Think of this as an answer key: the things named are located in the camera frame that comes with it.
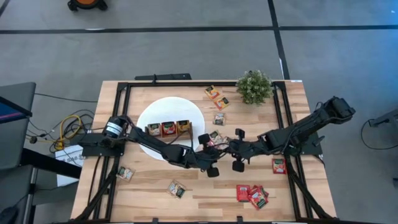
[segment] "black floor stripe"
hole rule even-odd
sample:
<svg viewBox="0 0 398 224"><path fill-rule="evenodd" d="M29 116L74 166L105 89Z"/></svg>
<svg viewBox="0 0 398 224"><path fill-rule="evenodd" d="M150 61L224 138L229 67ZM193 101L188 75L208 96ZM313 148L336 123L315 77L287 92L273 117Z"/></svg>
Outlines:
<svg viewBox="0 0 398 224"><path fill-rule="evenodd" d="M98 34L145 32L209 32L209 31L262 31L271 26L219 26L219 27L154 27L126 29L52 29L52 30L0 30L0 34Z"/></svg>
<svg viewBox="0 0 398 224"><path fill-rule="evenodd" d="M363 26L281 26L279 30L394 30L398 25L363 25Z"/></svg>
<svg viewBox="0 0 398 224"><path fill-rule="evenodd" d="M10 0L5 0L5 1L2 3L2 5L1 5L1 7L0 7L0 17L1 17L1 15L3 14L4 10L6 10L6 7L7 7L7 5L8 5L9 2L10 2Z"/></svg>
<svg viewBox="0 0 398 224"><path fill-rule="evenodd" d="M290 80L289 69L287 68L284 46L282 43L282 37L280 36L279 25L276 17L276 11L273 0L268 0L268 6L269 6L269 11L271 13L272 26L275 28L274 35L275 35L276 47L278 49L280 62L282 64L283 78L286 80Z"/></svg>

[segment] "computer monitor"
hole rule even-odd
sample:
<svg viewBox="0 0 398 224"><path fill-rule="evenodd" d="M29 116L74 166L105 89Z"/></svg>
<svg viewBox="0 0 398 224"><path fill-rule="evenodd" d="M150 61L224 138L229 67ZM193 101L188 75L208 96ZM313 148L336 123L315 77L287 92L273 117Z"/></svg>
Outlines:
<svg viewBox="0 0 398 224"><path fill-rule="evenodd" d="M30 118L32 112L0 96L0 124Z"/></svg>

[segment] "green plant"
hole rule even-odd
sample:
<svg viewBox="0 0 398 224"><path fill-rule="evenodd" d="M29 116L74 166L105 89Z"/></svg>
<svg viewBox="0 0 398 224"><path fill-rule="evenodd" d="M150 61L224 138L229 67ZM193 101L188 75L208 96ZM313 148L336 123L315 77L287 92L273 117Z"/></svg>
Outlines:
<svg viewBox="0 0 398 224"><path fill-rule="evenodd" d="M260 105L272 96L271 79L260 70L248 71L236 83L243 103Z"/></svg>

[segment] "wooden tabletop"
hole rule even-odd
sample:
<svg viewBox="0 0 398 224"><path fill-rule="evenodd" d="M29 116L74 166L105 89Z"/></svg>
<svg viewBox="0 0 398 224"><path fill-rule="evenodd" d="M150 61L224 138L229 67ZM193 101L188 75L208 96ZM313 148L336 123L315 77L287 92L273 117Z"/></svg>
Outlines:
<svg viewBox="0 0 398 224"><path fill-rule="evenodd" d="M117 84L118 81L103 82L93 128L104 127L111 116ZM310 113L307 97L303 83L287 80L286 86L293 120L296 122ZM256 141L258 134L278 128L272 98L266 100L262 106L245 105L236 93L236 87L233 86L216 86L231 104L223 110L227 114L226 126L214 125L212 121L218 109L203 92L205 87L133 87L128 116L136 123L144 109L155 100L166 96L179 96L199 107L205 117L207 133L217 129L222 136L235 138L235 128L241 128L246 132L247 141ZM284 123L287 126L280 93L279 99ZM165 161L148 156L138 144L127 143L121 165L135 169L136 173L130 182L118 179L111 221L149 222L157 217L160 222L216 222L236 221L237 216L243 216L245 221L295 220L287 176L272 173L271 160L276 157L279 156L253 157L251 164L245 166L245 171L239 173L232 170L234 159L225 156L216 164L220 170L220 176L209 178L206 172L171 166ZM84 163L72 218L78 216L87 205L96 160L97 157L91 157ZM302 156L302 160L309 191L326 212L335 216L323 165L313 156ZM93 195L98 188L101 167L102 161L99 162ZM181 199L173 198L166 192L173 179L187 188ZM269 192L269 203L257 211L250 203L237 202L237 184L262 185ZM302 194L299 189L297 192L301 214L305 217ZM99 217L104 217L106 197L102 199Z"/></svg>

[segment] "white round plate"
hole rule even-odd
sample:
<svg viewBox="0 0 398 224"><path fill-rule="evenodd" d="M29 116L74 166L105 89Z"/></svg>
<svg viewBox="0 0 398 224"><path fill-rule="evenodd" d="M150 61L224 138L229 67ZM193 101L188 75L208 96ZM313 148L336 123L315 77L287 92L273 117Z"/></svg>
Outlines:
<svg viewBox="0 0 398 224"><path fill-rule="evenodd" d="M138 118L136 126L143 131L148 124L188 119L192 122L193 148L199 146L198 136L205 133L205 118L200 109L191 101L180 97L165 97L151 103ZM191 146L191 140L176 140L173 144ZM144 152L155 159L164 160L162 156L145 146L140 146Z"/></svg>

